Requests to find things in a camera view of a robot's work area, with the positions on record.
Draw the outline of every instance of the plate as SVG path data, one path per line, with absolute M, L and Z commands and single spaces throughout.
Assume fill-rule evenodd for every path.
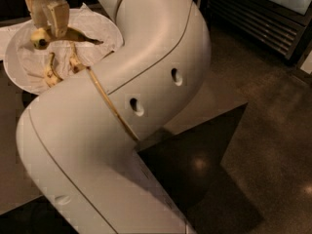
M 100 45 L 75 42 L 78 57 L 85 65 L 94 65 L 108 53 L 116 52 L 124 43 L 118 27 L 110 19 L 86 6 L 70 10 L 69 26 L 104 42 Z M 34 30 L 36 28 L 30 20 L 17 31 L 7 47 L 4 67 L 9 78 L 18 87 L 40 95 L 49 89 L 44 81 L 43 71 L 50 52 L 56 54 L 54 67 L 58 74 L 63 79 L 73 75 L 69 65 L 71 49 L 69 41 L 52 42 L 47 50 L 34 49 L 30 42 L 30 35 Z

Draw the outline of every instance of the screw hole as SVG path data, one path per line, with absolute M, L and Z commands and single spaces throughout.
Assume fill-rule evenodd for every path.
M 144 114 L 144 108 L 136 98 L 130 100 L 130 106 L 137 116 L 142 116 Z
M 172 69 L 172 77 L 173 77 L 173 80 L 174 80 L 174 82 L 175 82 L 175 84 L 177 86 L 181 86 L 182 85 L 183 78 L 182 78 L 180 72 L 176 68 Z

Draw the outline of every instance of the banana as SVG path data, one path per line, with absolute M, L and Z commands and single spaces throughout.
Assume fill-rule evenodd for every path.
M 67 27 L 66 34 L 63 37 L 57 38 L 52 34 L 50 26 L 40 27 L 32 32 L 30 41 L 37 50 L 46 50 L 50 43 L 60 40 L 74 41 L 74 42 L 90 42 L 95 45 L 102 44 L 102 41 L 92 39 L 86 36 L 82 31 Z
M 53 67 L 53 61 L 55 59 L 55 56 L 55 53 L 49 53 L 49 60 L 44 69 L 45 81 L 49 87 L 53 87 L 56 83 L 62 81 L 62 78 L 59 77 L 57 71 Z
M 70 68 L 73 73 L 78 73 L 79 71 L 85 69 L 87 66 L 84 65 L 81 60 L 78 59 L 77 49 L 74 42 L 70 42 L 71 55 L 69 57 Z

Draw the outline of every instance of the white robotic arm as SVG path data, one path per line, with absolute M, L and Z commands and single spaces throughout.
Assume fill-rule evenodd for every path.
M 69 20 L 69 5 L 66 0 L 25 0 L 34 25 L 37 28 L 51 25 L 52 34 L 63 37 Z
M 135 146 L 195 96 L 210 67 L 192 0 L 98 0 L 125 45 L 40 95 L 19 120 L 19 155 L 81 234 L 196 233 Z

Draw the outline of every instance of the dark floor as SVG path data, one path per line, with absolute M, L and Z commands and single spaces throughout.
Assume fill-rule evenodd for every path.
M 212 70 L 243 94 L 249 104 L 231 141 L 227 137 L 224 146 L 214 151 L 218 158 L 207 160 L 208 169 L 199 179 L 186 181 L 197 187 L 170 183 L 174 175 L 160 181 L 179 201 L 176 203 L 198 234 L 312 233 L 312 90 L 289 74 L 290 68 L 279 56 L 227 22 L 213 19 L 211 37 Z M 223 124 L 233 119 L 226 117 L 215 121 Z M 179 149 L 185 142 L 178 139 L 174 145 Z M 201 160 L 211 158 L 199 155 Z M 148 163 L 150 159 L 142 156 Z M 166 165 L 170 157 L 167 154 L 163 158 Z M 41 209 L 47 208 L 41 199 L 41 203 L 30 204 L 16 214 L 2 216 L 15 226 L 23 223 L 24 231 L 11 231 L 0 221 L 0 233 L 53 233 L 43 232 L 40 225 L 35 232 L 27 225 L 28 220 L 22 221 L 38 219 L 31 217 L 33 212 L 40 219 L 39 212 L 33 211 L 38 204 Z M 51 212 L 41 217 L 47 215 L 55 218 Z M 64 228 L 54 233 L 69 233 Z

